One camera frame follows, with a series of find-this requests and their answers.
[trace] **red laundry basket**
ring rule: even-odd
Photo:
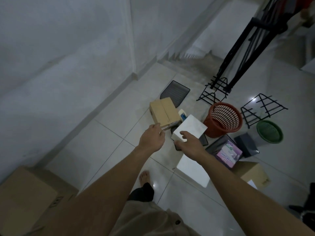
[[[228,132],[238,131],[243,124],[239,111],[228,103],[215,103],[203,121],[208,128],[205,134],[210,138],[218,138]]]

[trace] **pink package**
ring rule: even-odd
[[[221,150],[217,153],[216,157],[225,163],[229,168],[232,168],[239,160],[242,151],[238,149],[232,142],[227,141]]]

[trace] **white box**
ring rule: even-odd
[[[195,182],[203,186],[207,187],[210,177],[207,172],[203,169],[201,165],[199,165],[196,161],[190,159],[185,154],[182,156],[181,160],[177,165],[177,169],[192,178]]]
[[[194,135],[196,138],[200,138],[201,135],[207,130],[207,126],[200,122],[197,118],[193,115],[189,115],[185,121],[173,132],[172,139],[186,142],[187,139],[183,139],[182,135],[180,134],[181,131],[187,131],[190,134]]]

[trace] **green basket lid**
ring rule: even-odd
[[[257,132],[261,136],[262,139],[269,143],[277,144],[282,142],[283,133],[281,128],[267,120],[262,120],[257,123]]]

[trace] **bare foot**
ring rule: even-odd
[[[144,170],[139,176],[140,186],[142,187],[145,183],[151,184],[150,173],[148,170]]]

